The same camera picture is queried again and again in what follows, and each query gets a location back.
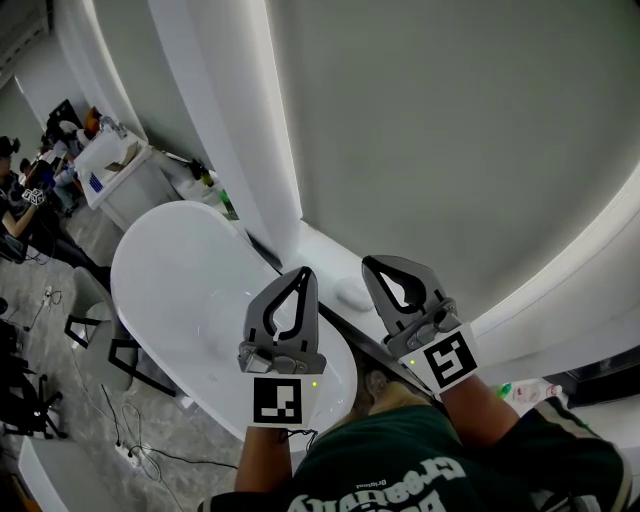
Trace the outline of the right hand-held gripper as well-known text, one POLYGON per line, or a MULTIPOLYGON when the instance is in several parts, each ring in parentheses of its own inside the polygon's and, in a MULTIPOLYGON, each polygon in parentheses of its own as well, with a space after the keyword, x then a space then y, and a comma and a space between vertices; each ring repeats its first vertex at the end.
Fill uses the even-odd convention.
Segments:
POLYGON ((476 372, 472 329, 458 318, 455 301, 444 299, 440 281, 429 267, 399 256, 375 255, 363 258, 361 270, 390 335, 386 348, 416 380, 439 395, 476 372), (409 325, 414 313, 435 304, 409 325))

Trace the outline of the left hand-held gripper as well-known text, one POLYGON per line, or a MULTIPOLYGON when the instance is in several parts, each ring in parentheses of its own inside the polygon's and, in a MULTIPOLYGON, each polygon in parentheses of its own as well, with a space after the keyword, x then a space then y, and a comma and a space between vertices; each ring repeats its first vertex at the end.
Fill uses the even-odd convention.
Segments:
POLYGON ((327 367, 326 357, 317 352, 318 314, 318 283, 306 266, 279 276, 249 304, 244 340, 250 343, 242 343, 238 355, 251 398, 249 426, 302 429, 309 425, 327 367), (294 323, 278 329, 275 312, 294 293, 294 323), (274 337, 296 350, 255 345, 269 344, 274 337))

